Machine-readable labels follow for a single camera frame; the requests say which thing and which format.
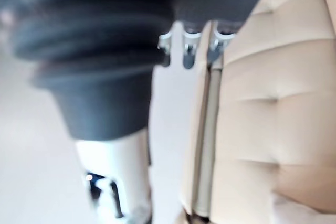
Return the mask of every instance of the stitched seam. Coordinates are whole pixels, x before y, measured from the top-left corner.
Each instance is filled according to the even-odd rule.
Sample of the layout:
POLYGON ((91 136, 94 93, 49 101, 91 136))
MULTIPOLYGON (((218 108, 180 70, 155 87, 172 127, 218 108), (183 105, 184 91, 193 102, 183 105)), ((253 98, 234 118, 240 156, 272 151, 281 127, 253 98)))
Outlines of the stitched seam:
POLYGON ((277 47, 272 47, 272 48, 266 48, 266 49, 262 49, 260 51, 257 51, 257 52, 253 52, 252 54, 247 54, 247 55, 244 55, 236 60, 233 60, 233 61, 229 61, 226 63, 226 65, 224 65, 224 67, 227 67, 227 66, 230 66, 231 64, 234 64, 236 62, 240 62, 241 60, 244 60, 248 57, 252 57, 254 55, 258 55, 260 53, 263 53, 263 52, 267 52, 267 51, 271 51, 271 50, 275 50, 275 49, 280 49, 282 47, 287 47, 287 46, 293 46, 293 45, 296 45, 296 44, 300 44, 300 43, 306 43, 306 42, 314 42, 314 41, 324 41, 324 40, 335 40, 335 38, 317 38, 317 39, 308 39, 308 40, 302 40, 302 41, 295 41, 295 42, 292 42, 292 43, 288 43, 288 44, 284 44, 284 45, 279 45, 277 47))

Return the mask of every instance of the seat cushion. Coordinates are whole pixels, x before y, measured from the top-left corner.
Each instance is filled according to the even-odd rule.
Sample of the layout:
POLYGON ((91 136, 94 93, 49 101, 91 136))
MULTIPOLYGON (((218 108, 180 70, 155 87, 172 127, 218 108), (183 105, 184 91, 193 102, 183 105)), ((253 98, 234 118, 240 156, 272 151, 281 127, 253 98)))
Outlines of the seat cushion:
POLYGON ((210 220, 270 224, 271 192, 336 212, 336 49, 325 0, 260 0, 224 54, 210 220))

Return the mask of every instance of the white floor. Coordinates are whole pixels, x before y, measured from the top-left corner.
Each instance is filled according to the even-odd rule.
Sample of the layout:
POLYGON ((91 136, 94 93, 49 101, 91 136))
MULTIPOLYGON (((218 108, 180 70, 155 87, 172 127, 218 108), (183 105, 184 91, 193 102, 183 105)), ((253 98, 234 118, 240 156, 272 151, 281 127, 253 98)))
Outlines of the white floor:
MULTIPOLYGON (((172 64, 158 67, 151 110, 154 223, 172 224, 190 126, 195 69, 182 67, 181 27, 172 64)), ((33 65, 0 54, 0 223, 96 223, 81 166, 51 95, 28 83, 33 65)))

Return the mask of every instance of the dark gray sleeve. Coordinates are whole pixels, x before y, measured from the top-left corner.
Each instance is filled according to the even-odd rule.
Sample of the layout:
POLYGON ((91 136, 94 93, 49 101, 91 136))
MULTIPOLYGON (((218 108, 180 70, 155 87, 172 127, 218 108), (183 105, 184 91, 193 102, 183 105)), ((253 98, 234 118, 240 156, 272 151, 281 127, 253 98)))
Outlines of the dark gray sleeve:
POLYGON ((13 53, 37 62, 70 134, 109 140, 148 125, 158 37, 174 20, 237 30, 257 0, 0 0, 13 53))

